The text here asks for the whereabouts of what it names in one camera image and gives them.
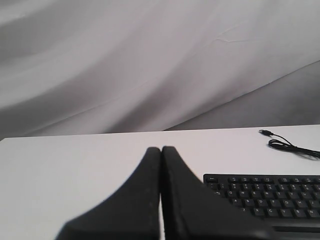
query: keyboard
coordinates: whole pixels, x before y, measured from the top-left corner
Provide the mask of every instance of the keyboard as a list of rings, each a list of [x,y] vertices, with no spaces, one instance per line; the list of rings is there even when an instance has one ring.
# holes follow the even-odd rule
[[[203,182],[276,231],[320,233],[320,176],[205,174]]]

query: black cable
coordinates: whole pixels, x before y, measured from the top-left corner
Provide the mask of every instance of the black cable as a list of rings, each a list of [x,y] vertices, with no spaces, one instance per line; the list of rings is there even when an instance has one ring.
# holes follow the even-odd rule
[[[314,151],[306,148],[297,147],[293,145],[291,142],[289,142],[287,139],[285,139],[284,137],[274,134],[273,132],[268,130],[259,130],[259,133],[268,137],[277,136],[287,142],[286,143],[277,139],[271,139],[268,143],[268,145],[271,148],[286,151],[286,152],[296,153],[296,154],[308,155],[308,156],[320,159],[320,151]]]

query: white backdrop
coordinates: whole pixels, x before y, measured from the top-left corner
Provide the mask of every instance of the white backdrop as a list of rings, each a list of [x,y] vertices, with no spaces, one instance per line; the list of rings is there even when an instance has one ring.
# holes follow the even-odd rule
[[[0,137],[158,131],[320,60],[319,0],[1,0]]]

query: white table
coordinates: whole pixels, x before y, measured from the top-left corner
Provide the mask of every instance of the white table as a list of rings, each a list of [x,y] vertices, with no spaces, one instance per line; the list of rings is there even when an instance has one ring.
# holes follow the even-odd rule
[[[320,161],[267,147],[259,128],[7,138],[0,142],[0,239],[51,240],[112,194],[147,147],[175,146],[202,180],[216,174],[320,175]],[[320,125],[267,127],[320,150]]]

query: wrinkled sheet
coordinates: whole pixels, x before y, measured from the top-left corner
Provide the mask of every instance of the wrinkled sheet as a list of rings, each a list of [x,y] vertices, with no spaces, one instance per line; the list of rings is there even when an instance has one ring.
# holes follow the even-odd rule
[[[318,0],[2,0],[0,137],[161,131],[320,60]]]

